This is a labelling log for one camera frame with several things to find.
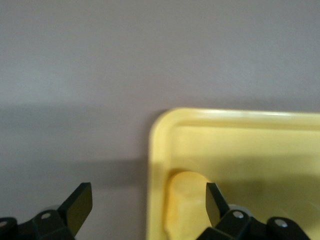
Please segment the gray wall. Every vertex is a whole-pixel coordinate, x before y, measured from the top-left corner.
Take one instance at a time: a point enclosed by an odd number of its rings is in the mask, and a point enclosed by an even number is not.
[[[3,0],[0,214],[23,222],[91,181],[78,239],[144,239],[157,116],[320,112],[319,60],[317,0]]]

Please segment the gray background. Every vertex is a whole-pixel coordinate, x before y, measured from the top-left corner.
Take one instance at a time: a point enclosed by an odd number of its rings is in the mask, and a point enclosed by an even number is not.
[[[317,0],[2,0],[0,214],[91,181],[78,239],[144,239],[157,116],[319,112],[319,58]]]

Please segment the screw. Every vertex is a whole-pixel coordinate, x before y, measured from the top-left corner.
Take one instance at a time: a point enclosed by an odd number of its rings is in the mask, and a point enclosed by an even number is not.
[[[282,228],[286,228],[288,227],[288,224],[283,221],[282,219],[276,219],[274,220],[275,224],[277,224],[279,227],[282,227]]]
[[[240,211],[234,211],[233,213],[233,216],[235,216],[237,219],[243,219],[245,216],[243,215],[242,212]]]
[[[41,216],[41,219],[47,219],[47,218],[49,218],[51,216],[51,214],[49,213],[49,212],[47,212],[47,213],[45,213],[45,214],[43,214],[42,216]]]
[[[5,225],[7,225],[7,221],[1,221],[0,222],[0,228],[4,227]]]

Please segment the black plastic part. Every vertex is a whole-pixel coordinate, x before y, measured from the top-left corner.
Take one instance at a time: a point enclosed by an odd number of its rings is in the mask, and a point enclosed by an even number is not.
[[[208,182],[206,184],[205,208],[212,226],[215,226],[230,210],[227,201],[215,183]]]
[[[242,217],[235,217],[234,213],[241,213]],[[220,230],[227,235],[230,235],[236,240],[242,239],[247,233],[251,218],[243,211],[231,210],[227,212],[220,222],[215,226],[215,229]]]
[[[92,209],[90,183],[81,183],[58,210],[46,210],[17,225],[13,217],[0,218],[0,240],[75,240]]]
[[[291,219],[272,217],[263,224],[241,210],[230,210],[215,183],[206,184],[205,207],[215,227],[208,227],[197,240],[310,240]]]
[[[32,223],[39,240],[75,239],[56,210],[39,213],[32,219]]]
[[[208,227],[196,240],[235,240],[231,236],[212,227]]]
[[[17,234],[17,220],[13,217],[0,218],[0,237],[7,240],[14,238]]]
[[[83,182],[57,209],[75,236],[92,209],[91,183]]]
[[[277,225],[276,220],[284,221],[286,227]],[[266,225],[281,240],[310,240],[299,225],[289,218],[271,217]]]

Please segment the yellow object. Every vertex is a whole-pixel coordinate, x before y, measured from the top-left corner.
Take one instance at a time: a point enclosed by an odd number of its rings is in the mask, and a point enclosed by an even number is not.
[[[210,222],[206,182],[263,223],[320,236],[320,114],[181,108],[150,136],[148,240],[195,240]]]

